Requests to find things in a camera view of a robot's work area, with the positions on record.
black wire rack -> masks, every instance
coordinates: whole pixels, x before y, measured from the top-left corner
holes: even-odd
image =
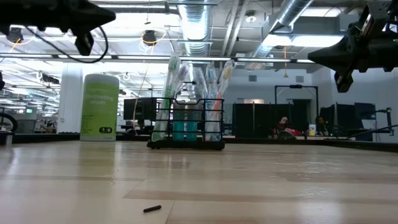
[[[158,141],[152,141],[152,134],[151,138],[147,144],[147,147],[151,149],[161,149],[161,148],[185,148],[185,149],[212,149],[212,150],[222,150],[225,147],[225,142],[223,141],[223,133],[224,133],[224,99],[210,99],[210,98],[204,98],[204,99],[199,99],[196,101],[196,103],[181,103],[178,102],[175,98],[164,98],[164,97],[159,97],[155,98],[156,100],[152,100],[152,111],[168,111],[169,115],[167,119],[156,119],[154,118],[156,113],[151,113],[151,129],[152,134],[154,133],[165,133],[165,137],[163,140],[158,140]],[[169,101],[169,105],[167,108],[156,108],[156,102],[158,100],[164,100],[164,101]],[[210,102],[216,102],[219,101],[221,105],[220,110],[211,110],[211,109],[206,109],[206,105]],[[178,109],[178,108],[172,108],[173,104],[185,106],[185,109]],[[206,114],[207,112],[214,111],[217,113],[220,113],[219,119],[216,121],[210,121],[206,120]],[[199,113],[201,119],[172,119],[171,114],[174,114],[175,112],[179,113]],[[154,130],[153,128],[153,121],[155,122],[167,122],[166,125],[166,130]],[[189,122],[189,123],[201,123],[201,128],[200,131],[174,131],[174,128],[172,125],[174,122]],[[220,131],[206,131],[206,123],[218,123],[220,126]],[[201,134],[201,137],[197,137],[196,141],[176,141],[173,140],[173,134],[175,133],[196,133],[196,134]],[[206,134],[219,134],[220,138],[218,141],[206,141],[205,136]]]

chair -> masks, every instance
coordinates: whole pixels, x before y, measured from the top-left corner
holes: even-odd
[[[19,119],[18,128],[15,133],[19,134],[32,134],[35,130],[36,120],[35,119]]]

white pillar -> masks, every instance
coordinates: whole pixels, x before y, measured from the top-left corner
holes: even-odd
[[[81,64],[64,63],[62,70],[60,108],[57,132],[80,132],[83,100],[83,70]]]

green label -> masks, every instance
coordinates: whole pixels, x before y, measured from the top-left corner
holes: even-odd
[[[84,136],[116,136],[118,115],[117,86],[87,83],[83,96],[80,134]]]

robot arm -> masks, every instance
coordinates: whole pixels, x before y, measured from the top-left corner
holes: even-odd
[[[391,72],[398,67],[398,0],[386,9],[380,2],[369,2],[359,21],[352,23],[340,42],[309,53],[308,59],[334,71],[338,92],[346,93],[354,70],[383,68]]]
[[[1,0],[0,32],[10,33],[10,25],[58,27],[62,32],[72,30],[75,45],[81,55],[90,55],[94,39],[90,31],[115,20],[114,12],[87,0]]]

